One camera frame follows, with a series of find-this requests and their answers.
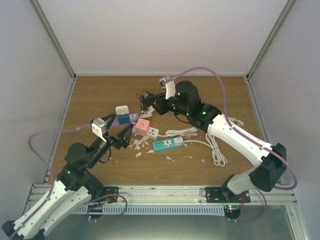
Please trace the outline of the teal power strip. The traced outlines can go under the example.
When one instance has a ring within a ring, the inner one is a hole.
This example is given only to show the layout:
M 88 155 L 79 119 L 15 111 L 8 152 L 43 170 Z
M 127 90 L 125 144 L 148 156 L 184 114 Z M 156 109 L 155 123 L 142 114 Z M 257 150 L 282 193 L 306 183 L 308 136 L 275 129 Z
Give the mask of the teal power strip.
M 178 149 L 178 148 L 182 148 L 183 146 L 184 145 L 175 146 L 174 138 L 167 138 L 167 139 L 163 139 L 163 140 L 158 140 L 158 141 L 154 141 L 152 143 L 153 151 L 155 153 Z

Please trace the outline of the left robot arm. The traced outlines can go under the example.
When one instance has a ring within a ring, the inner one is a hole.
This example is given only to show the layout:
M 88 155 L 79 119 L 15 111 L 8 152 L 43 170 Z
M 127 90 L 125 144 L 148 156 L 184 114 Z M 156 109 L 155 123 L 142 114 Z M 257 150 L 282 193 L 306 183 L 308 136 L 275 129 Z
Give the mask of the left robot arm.
M 96 208 L 120 198 L 117 190 L 108 192 L 89 172 L 111 147 L 119 150 L 129 146 L 134 123 L 112 136 L 108 131 L 115 118 L 116 114 L 112 113 L 90 121 L 88 126 L 97 136 L 96 140 L 90 146 L 76 142 L 68 148 L 64 157 L 66 165 L 56 178 L 51 179 L 49 190 L 20 218 L 2 225 L 10 240 L 43 240 L 78 207 L 92 204 Z

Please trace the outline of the pink cube adapter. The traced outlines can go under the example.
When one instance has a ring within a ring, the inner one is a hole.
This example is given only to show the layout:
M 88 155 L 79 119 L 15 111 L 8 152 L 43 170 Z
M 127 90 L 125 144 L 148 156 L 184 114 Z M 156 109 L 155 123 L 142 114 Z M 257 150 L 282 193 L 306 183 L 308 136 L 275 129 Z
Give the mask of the pink cube adapter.
M 135 124 L 135 132 L 139 135 L 146 136 L 150 130 L 150 121 L 140 118 Z

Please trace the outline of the blue cube adapter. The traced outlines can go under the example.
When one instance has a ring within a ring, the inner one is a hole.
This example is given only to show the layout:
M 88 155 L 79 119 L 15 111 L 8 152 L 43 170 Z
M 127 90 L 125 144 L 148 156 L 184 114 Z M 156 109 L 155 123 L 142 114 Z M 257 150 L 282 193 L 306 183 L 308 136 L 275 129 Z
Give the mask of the blue cube adapter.
M 118 115 L 117 119 L 120 125 L 126 125 L 131 122 L 130 115 L 128 113 Z

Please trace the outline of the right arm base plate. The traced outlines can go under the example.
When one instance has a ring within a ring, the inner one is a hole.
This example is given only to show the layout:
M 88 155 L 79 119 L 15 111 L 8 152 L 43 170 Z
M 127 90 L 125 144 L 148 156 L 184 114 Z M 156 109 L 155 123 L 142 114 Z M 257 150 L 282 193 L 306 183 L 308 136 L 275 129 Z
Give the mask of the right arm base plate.
M 204 195 L 207 203 L 250 203 L 251 197 L 248 191 L 240 194 L 231 192 L 227 187 L 205 187 Z

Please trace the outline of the purple power strip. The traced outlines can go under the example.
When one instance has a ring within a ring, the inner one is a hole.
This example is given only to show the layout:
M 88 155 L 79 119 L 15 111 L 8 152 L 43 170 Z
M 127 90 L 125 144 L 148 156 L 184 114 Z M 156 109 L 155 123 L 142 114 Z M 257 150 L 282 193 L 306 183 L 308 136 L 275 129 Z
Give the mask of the purple power strip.
M 136 123 L 139 119 L 139 115 L 137 112 L 135 113 L 129 113 L 129 116 L 130 116 L 130 123 Z M 111 127 L 119 127 L 119 126 L 124 126 L 125 124 L 123 125 L 120 125 L 119 124 L 119 121 L 118 121 L 118 116 L 116 116 L 113 124 L 111 125 Z

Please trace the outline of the black power adapter with cable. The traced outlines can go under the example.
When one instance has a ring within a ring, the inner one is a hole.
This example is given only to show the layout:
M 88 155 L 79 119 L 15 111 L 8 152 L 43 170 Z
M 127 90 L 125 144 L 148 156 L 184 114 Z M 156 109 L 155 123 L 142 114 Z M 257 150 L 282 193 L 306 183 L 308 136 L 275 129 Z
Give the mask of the black power adapter with cable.
M 151 106 L 150 107 L 144 106 L 144 98 L 149 94 L 151 94 L 151 93 L 146 90 L 143 90 L 141 93 L 136 94 L 136 97 L 139 99 L 139 105 L 140 105 L 141 111 L 148 110 L 151 107 Z

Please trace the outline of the white square charger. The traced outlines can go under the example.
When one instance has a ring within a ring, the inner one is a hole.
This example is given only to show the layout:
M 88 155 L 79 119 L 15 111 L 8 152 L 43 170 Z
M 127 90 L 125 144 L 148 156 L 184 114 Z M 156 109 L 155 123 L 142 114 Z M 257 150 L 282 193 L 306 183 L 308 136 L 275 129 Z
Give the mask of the white square charger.
M 129 107 L 127 105 L 120 105 L 115 108 L 117 116 L 129 114 Z

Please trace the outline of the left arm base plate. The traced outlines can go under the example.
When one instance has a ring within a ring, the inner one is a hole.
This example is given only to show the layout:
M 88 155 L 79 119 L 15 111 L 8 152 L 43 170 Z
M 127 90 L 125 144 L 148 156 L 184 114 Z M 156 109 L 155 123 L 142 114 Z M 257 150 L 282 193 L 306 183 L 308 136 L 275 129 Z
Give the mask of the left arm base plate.
M 118 193 L 118 186 L 104 186 L 92 195 L 89 203 L 115 203 L 118 200 L 116 196 Z

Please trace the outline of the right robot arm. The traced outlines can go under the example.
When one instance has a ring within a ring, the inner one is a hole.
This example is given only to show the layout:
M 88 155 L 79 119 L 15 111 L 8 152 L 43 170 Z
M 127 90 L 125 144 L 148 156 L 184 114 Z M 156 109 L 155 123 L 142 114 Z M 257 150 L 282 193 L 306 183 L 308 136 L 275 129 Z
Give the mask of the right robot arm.
M 177 84 L 168 82 L 165 88 L 164 93 L 148 94 L 143 105 L 152 106 L 159 115 L 172 112 L 186 116 L 193 127 L 223 140 L 252 164 L 252 169 L 231 175 L 223 183 L 223 200 L 232 203 L 245 191 L 270 192 L 275 187 L 286 170 L 286 165 L 279 159 L 286 155 L 283 145 L 271 145 L 231 123 L 218 108 L 202 102 L 197 87 L 188 80 Z

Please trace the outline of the white power strip centre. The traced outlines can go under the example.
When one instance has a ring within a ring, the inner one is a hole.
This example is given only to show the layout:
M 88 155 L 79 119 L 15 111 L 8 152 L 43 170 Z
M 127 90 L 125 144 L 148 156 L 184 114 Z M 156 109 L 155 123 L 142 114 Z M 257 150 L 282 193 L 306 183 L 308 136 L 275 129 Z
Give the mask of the white power strip centre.
M 137 130 L 136 130 L 136 127 L 134 125 L 133 128 L 132 128 L 132 133 L 136 134 L 136 135 L 139 135 L 139 136 L 143 136 L 143 137 L 149 138 L 149 139 L 153 139 L 153 140 L 156 140 L 158 138 L 158 136 L 159 136 L 159 130 L 157 128 L 154 128 L 154 127 L 149 127 L 147 133 L 138 133 Z

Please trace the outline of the small white plug adapter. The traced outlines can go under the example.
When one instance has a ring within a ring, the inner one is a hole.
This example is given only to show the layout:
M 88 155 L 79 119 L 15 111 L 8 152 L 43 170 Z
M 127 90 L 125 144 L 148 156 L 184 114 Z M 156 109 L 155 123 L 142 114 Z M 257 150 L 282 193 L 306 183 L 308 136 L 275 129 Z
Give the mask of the small white plug adapter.
M 181 136 L 180 137 L 175 137 L 173 139 L 173 142 L 174 142 L 174 146 L 175 147 L 184 145 L 184 139 Z

